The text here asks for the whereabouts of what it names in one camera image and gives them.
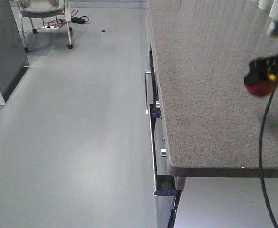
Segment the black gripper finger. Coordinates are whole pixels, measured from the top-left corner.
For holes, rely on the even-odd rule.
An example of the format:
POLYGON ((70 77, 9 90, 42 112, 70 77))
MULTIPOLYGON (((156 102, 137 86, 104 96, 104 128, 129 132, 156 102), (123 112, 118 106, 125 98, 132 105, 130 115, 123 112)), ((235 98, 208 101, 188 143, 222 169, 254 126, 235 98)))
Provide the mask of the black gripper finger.
POLYGON ((249 62, 249 73, 244 78, 245 85, 269 81, 269 75, 278 73, 278 54, 266 58, 257 58, 249 62))

